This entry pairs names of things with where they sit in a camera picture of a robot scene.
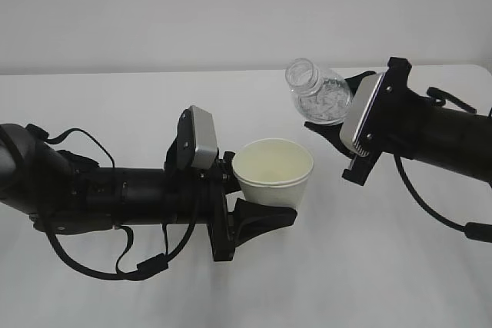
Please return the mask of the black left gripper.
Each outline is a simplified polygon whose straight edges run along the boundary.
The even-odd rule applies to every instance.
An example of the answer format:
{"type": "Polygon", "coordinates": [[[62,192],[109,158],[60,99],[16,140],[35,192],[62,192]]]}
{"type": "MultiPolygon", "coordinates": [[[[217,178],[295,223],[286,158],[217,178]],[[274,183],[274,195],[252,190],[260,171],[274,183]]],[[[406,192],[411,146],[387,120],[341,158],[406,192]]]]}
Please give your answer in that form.
{"type": "Polygon", "coordinates": [[[215,158],[206,170],[206,224],[213,261],[228,262],[235,248],[249,240],[294,224],[298,212],[291,207],[267,206],[238,198],[234,210],[228,210],[227,194],[240,190],[232,169],[233,151],[225,151],[215,158]]]}

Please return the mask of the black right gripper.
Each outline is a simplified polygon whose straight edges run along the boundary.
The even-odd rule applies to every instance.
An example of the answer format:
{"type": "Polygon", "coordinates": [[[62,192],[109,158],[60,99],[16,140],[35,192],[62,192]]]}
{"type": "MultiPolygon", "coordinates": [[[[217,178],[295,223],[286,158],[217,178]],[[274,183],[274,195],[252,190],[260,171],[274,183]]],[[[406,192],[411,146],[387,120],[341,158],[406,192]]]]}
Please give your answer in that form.
{"type": "Polygon", "coordinates": [[[390,135],[401,120],[399,105],[404,103],[410,72],[407,59],[391,57],[386,71],[364,71],[345,78],[344,89],[355,95],[344,123],[304,122],[309,131],[352,159],[342,174],[345,180],[364,185],[380,155],[391,147],[390,135]]]}

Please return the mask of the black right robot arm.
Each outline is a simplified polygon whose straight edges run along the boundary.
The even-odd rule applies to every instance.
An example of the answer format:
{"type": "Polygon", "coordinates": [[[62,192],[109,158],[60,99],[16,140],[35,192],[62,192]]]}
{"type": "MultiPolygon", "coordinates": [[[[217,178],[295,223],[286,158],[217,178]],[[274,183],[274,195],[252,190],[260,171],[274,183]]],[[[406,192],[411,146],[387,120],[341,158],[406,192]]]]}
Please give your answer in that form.
{"type": "Polygon", "coordinates": [[[363,186],[383,153],[491,182],[491,119],[438,88],[421,96],[407,86],[411,63],[391,57],[382,73],[348,84],[354,100],[341,124],[305,127],[350,159],[342,177],[363,186]]]}

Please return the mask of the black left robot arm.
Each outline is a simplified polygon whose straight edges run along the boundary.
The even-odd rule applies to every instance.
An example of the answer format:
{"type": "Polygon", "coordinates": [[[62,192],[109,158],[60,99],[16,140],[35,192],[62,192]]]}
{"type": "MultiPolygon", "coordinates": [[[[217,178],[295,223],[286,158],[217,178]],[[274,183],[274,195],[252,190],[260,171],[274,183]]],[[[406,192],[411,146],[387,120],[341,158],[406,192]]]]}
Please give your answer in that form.
{"type": "Polygon", "coordinates": [[[55,150],[62,141],[33,124],[1,126],[1,200],[27,214],[62,259],[62,234],[130,230],[135,224],[184,224],[193,231],[205,224],[213,259],[229,261],[237,247],[289,227],[297,217],[286,205],[242,199],[229,210],[226,197],[240,188],[231,167],[234,155],[214,154],[210,164],[197,165],[188,124],[180,125],[161,169],[101,167],[55,150]]]}

